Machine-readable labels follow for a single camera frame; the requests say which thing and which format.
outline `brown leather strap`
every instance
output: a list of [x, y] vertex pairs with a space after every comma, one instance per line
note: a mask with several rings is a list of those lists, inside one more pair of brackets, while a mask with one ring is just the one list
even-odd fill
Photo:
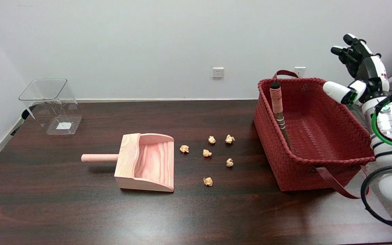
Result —
[[278, 75], [285, 75], [285, 76], [291, 76], [291, 77], [295, 77], [295, 78], [299, 78], [299, 76], [292, 72], [292, 71], [287, 71], [287, 70], [279, 70], [275, 73], [275, 75], [273, 76], [274, 79], [277, 79]]
[[[364, 165], [360, 165], [360, 166], [362, 171], [364, 171], [365, 175], [367, 176], [367, 169], [365, 168], [365, 166]], [[324, 166], [318, 166], [318, 167], [313, 166], [313, 168], [315, 168], [317, 172], [320, 174], [320, 176], [326, 181], [326, 183], [328, 183], [339, 194], [350, 199], [361, 198], [350, 194], [346, 189], [344, 189], [344, 187], [333, 177], [333, 175]]]

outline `clear plastic bin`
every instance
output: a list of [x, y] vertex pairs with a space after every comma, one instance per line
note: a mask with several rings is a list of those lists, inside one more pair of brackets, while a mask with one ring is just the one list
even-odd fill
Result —
[[81, 121], [78, 103], [66, 79], [37, 79], [19, 96], [31, 116], [50, 135], [74, 134]]

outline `wall outlet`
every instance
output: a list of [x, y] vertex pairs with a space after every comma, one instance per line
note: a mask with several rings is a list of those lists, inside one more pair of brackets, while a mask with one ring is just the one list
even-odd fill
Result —
[[211, 72], [212, 78], [223, 78], [225, 76], [225, 69], [223, 67], [213, 67]]
[[305, 75], [306, 67], [295, 67], [294, 73], [297, 74], [298, 77], [303, 77]]

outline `woven texture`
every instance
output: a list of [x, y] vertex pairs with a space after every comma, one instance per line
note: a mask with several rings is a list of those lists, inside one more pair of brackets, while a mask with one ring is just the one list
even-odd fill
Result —
[[281, 84], [283, 115], [290, 138], [288, 148], [272, 112], [270, 85], [258, 83], [254, 122], [281, 191], [330, 188], [312, 166], [325, 166], [342, 186], [375, 160], [370, 134], [349, 109], [322, 89], [322, 79], [277, 79]]

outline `robotic arm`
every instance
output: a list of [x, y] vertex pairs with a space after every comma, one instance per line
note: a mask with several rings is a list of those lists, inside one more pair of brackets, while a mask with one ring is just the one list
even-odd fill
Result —
[[381, 169], [371, 173], [364, 181], [361, 196], [366, 209], [380, 221], [392, 225], [392, 220], [378, 216], [365, 199], [365, 189], [370, 181], [377, 179], [382, 194], [392, 202], [392, 94], [380, 54], [373, 54], [366, 41], [352, 34], [343, 37], [349, 47], [333, 46], [331, 52], [346, 65], [354, 78], [347, 87], [335, 82], [326, 82], [323, 90], [328, 96], [342, 104], [361, 106], [369, 129], [372, 129], [371, 148]]

